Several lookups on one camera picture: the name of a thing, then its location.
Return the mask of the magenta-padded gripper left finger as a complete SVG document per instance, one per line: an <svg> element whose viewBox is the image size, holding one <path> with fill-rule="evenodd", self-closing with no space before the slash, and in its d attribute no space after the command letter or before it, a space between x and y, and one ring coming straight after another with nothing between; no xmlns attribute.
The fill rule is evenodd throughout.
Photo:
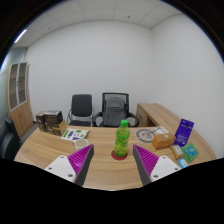
<svg viewBox="0 0 224 224"><path fill-rule="evenodd" d="M45 171L82 186L93 155L94 145L91 144L69 156L60 155L45 168Z"/></svg>

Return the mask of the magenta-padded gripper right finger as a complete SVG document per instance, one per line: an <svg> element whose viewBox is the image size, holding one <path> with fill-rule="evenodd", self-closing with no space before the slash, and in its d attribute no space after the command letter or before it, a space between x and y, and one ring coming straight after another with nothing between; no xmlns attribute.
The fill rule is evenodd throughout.
<svg viewBox="0 0 224 224"><path fill-rule="evenodd" d="M157 156L138 145L133 146L133 156L143 185L148 185L180 170L180 167L169 157Z"/></svg>

